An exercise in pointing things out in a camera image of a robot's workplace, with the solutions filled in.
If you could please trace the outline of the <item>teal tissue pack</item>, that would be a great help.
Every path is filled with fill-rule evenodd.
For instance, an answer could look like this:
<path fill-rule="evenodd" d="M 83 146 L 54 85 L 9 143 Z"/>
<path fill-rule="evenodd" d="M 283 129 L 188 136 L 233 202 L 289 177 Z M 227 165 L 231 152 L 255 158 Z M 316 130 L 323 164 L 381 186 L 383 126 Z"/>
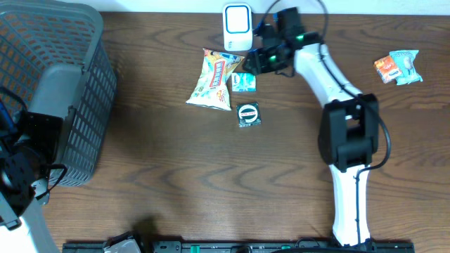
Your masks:
<path fill-rule="evenodd" d="M 257 90 L 256 76 L 244 72 L 232 73 L 231 89 L 233 92 L 255 92 Z"/>

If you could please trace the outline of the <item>dark green ointment box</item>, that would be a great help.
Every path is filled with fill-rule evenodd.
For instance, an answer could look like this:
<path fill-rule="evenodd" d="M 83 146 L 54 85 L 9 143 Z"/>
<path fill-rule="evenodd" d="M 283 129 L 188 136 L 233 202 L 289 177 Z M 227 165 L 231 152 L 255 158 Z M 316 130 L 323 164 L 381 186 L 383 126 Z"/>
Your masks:
<path fill-rule="evenodd" d="M 257 126 L 262 123 L 258 102 L 237 105 L 236 110 L 240 128 Z"/>

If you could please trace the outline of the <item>yellow white snack bag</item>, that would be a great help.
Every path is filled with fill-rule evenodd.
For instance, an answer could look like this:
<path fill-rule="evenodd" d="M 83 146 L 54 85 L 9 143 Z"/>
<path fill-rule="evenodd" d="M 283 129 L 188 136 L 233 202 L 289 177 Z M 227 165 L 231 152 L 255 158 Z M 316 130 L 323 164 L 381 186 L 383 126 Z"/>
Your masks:
<path fill-rule="evenodd" d="M 202 72 L 186 104 L 231 111 L 228 78 L 244 56 L 203 49 Z"/>

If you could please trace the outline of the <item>orange tissue pack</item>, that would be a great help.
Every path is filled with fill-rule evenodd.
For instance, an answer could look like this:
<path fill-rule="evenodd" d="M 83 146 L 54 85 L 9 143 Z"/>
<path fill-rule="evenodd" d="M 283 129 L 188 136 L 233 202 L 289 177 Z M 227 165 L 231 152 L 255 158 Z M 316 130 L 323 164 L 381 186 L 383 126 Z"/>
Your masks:
<path fill-rule="evenodd" d="M 389 83 L 402 75 L 402 71 L 391 56 L 376 60 L 373 66 L 377 70 L 377 73 L 380 75 L 384 84 Z"/>

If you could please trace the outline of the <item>teal wet wipe packet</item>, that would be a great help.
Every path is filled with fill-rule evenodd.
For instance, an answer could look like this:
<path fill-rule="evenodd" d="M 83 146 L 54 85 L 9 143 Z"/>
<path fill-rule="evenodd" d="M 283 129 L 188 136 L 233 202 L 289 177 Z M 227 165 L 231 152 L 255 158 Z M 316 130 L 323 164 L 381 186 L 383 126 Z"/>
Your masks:
<path fill-rule="evenodd" d="M 396 78 L 397 85 L 405 85 L 413 82 L 421 82 L 423 78 L 416 72 L 414 60 L 419 50 L 390 51 L 390 56 L 401 70 L 401 74 Z"/>

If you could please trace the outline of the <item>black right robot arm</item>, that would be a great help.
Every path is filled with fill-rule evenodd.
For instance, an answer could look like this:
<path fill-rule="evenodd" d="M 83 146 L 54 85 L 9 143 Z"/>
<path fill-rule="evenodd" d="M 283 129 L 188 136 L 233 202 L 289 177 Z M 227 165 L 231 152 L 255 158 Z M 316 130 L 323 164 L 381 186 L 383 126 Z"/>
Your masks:
<path fill-rule="evenodd" d="M 324 38 L 307 32 L 297 8 L 260 20 L 254 29 L 262 47 L 251 50 L 243 69 L 254 75 L 292 67 L 310 86 L 322 108 L 318 147 L 333 179 L 333 236 L 341 247 L 364 248 L 370 240 L 366 220 L 366 182 L 378 149 L 378 101 L 362 94 L 340 71 Z"/>

